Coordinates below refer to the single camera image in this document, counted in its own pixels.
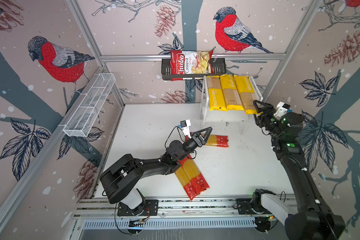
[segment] white wire basket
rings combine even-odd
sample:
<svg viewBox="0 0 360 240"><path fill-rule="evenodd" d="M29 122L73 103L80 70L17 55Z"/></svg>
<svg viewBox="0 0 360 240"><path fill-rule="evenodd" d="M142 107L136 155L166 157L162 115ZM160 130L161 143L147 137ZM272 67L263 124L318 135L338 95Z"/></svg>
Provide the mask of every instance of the white wire basket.
<svg viewBox="0 0 360 240"><path fill-rule="evenodd" d="M107 96L115 84L112 73L100 73L63 131L69 136L87 137Z"/></svg>

